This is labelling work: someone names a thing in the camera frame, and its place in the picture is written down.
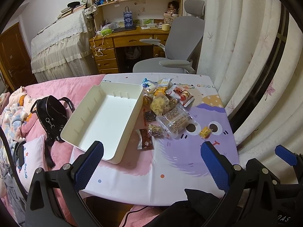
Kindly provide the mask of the clear bag yellow puffs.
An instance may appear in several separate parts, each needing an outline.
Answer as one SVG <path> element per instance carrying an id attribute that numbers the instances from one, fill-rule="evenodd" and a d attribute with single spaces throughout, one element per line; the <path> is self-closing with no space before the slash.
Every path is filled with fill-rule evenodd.
<path id="1" fill-rule="evenodd" d="M 156 116 L 161 116 L 168 103 L 168 97 L 163 93 L 158 93 L 151 102 L 150 109 L 156 114 Z"/>

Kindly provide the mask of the patterned fleece blanket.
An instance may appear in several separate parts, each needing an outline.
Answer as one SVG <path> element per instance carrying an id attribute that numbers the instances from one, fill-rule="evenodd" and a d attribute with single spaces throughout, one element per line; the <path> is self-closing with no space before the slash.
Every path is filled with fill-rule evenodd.
<path id="1" fill-rule="evenodd" d="M 1 114 L 1 128 L 11 149 L 17 142 L 25 140 L 21 127 L 30 116 L 35 101 L 36 99 L 31 98 L 25 87 L 20 87 L 10 95 L 8 105 Z"/>

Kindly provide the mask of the large clear rice cake pack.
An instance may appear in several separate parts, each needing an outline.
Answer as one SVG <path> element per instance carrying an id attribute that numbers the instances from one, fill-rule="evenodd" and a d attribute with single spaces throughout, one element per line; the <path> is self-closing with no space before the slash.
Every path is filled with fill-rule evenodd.
<path id="1" fill-rule="evenodd" d="M 161 128 L 171 138 L 177 138 L 178 135 L 191 123 L 193 123 L 192 117 L 189 115 L 187 110 L 177 104 L 173 109 L 164 115 L 156 117 L 156 121 L 159 123 Z"/>

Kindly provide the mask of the dark brown star snack packet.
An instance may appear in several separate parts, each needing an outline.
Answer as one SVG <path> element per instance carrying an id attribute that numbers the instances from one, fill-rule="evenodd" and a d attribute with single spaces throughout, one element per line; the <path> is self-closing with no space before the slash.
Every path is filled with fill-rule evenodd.
<path id="1" fill-rule="evenodd" d="M 138 129 L 136 133 L 139 137 L 139 142 L 137 145 L 138 150 L 153 150 L 154 145 L 152 142 L 152 137 L 149 135 L 147 129 Z"/>

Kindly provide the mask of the blue white cookie packet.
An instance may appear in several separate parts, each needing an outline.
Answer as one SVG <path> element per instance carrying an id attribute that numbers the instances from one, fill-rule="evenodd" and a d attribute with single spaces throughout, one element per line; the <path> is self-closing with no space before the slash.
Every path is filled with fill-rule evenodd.
<path id="1" fill-rule="evenodd" d="M 141 84 L 141 86 L 143 87 L 143 90 L 148 93 L 154 93 L 155 90 L 158 88 L 158 83 L 157 82 L 153 82 L 151 80 L 148 80 L 147 78 L 145 78 Z"/>

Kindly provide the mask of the small yellow candy packet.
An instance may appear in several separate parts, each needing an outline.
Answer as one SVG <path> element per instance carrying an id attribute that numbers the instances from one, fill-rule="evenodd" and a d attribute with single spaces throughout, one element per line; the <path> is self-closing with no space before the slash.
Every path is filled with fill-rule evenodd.
<path id="1" fill-rule="evenodd" d="M 206 139 L 206 138 L 208 138 L 211 135 L 211 133 L 212 133 L 212 130 L 209 127 L 205 126 L 200 131 L 199 136 L 202 137 L 202 138 L 204 138 L 204 139 Z"/>

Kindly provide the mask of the orange oats bar packet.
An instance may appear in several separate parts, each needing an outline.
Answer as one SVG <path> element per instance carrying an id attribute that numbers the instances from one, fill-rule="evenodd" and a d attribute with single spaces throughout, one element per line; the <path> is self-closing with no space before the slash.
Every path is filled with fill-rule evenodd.
<path id="1" fill-rule="evenodd" d="M 154 92 L 154 96 L 157 96 L 158 94 L 165 95 L 165 92 L 169 88 L 171 81 L 171 78 L 163 78 L 162 80 L 160 80 Z"/>

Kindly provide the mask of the white pillow with print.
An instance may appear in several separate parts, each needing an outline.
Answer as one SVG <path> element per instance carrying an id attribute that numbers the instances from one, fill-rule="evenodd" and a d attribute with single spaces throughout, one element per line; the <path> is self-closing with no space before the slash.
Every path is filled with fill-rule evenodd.
<path id="1" fill-rule="evenodd" d="M 29 192 L 35 170 L 37 168 L 48 170 L 44 156 L 44 142 L 45 135 L 42 134 L 40 137 L 23 145 L 24 164 L 20 166 L 17 163 L 16 172 L 26 192 Z"/>

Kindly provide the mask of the white floral curtain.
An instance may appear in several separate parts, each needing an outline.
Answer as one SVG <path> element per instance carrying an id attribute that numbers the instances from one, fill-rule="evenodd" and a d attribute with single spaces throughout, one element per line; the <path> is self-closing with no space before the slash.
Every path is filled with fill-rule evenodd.
<path id="1" fill-rule="evenodd" d="M 295 183 L 274 150 L 302 152 L 302 29 L 280 0 L 202 1 L 197 72 L 221 97 L 240 164 L 256 158 L 281 182 Z"/>

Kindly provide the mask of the grey office chair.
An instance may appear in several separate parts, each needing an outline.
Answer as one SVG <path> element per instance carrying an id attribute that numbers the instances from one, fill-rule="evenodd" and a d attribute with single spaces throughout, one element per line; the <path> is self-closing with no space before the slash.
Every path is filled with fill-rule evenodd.
<path id="1" fill-rule="evenodd" d="M 165 45 L 160 40 L 145 38 L 140 42 L 160 47 L 164 58 L 150 58 L 136 63 L 133 73 L 187 73 L 195 74 L 192 54 L 202 42 L 205 21 L 203 0 L 186 0 L 183 4 L 189 16 L 181 16 L 172 22 Z"/>

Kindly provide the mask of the red white apple chips bag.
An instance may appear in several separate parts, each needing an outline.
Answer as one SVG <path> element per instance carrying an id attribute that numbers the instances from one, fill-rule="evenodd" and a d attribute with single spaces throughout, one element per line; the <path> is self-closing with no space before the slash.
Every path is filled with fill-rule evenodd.
<path id="1" fill-rule="evenodd" d="M 168 96 L 176 99 L 185 108 L 194 101 L 194 96 L 180 85 L 173 85 L 165 92 Z"/>

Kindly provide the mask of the dark raisin red-edged packet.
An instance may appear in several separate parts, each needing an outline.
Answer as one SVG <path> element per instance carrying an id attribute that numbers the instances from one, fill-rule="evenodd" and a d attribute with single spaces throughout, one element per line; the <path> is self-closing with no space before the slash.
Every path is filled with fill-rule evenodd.
<path id="1" fill-rule="evenodd" d="M 145 123 L 148 123 L 148 122 L 156 121 L 157 116 L 152 110 L 150 110 L 150 111 L 144 112 L 143 117 L 144 117 Z"/>

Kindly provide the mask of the clear packet nut cake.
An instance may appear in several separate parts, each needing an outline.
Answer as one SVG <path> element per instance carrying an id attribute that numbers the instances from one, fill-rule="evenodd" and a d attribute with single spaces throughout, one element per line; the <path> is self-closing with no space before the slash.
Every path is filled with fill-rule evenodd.
<path id="1" fill-rule="evenodd" d="M 164 135 L 163 129 L 155 124 L 148 124 L 147 133 L 149 134 L 149 136 L 154 136 L 154 137 L 160 137 Z"/>

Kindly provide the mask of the brown wooden door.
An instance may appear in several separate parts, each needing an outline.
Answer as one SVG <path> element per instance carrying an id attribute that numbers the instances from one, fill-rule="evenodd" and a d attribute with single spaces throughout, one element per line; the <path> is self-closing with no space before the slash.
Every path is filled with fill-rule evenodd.
<path id="1" fill-rule="evenodd" d="M 1 34 L 1 71 L 12 91 L 37 83 L 19 23 Z"/>

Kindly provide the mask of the white plastic storage tray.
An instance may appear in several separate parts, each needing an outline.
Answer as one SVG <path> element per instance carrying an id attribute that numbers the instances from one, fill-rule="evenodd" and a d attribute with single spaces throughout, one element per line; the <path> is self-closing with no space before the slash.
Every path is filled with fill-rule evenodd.
<path id="1" fill-rule="evenodd" d="M 87 92 L 61 132 L 65 142 L 87 151 L 104 146 L 103 160 L 119 164 L 143 105 L 141 85 L 101 82 Z"/>

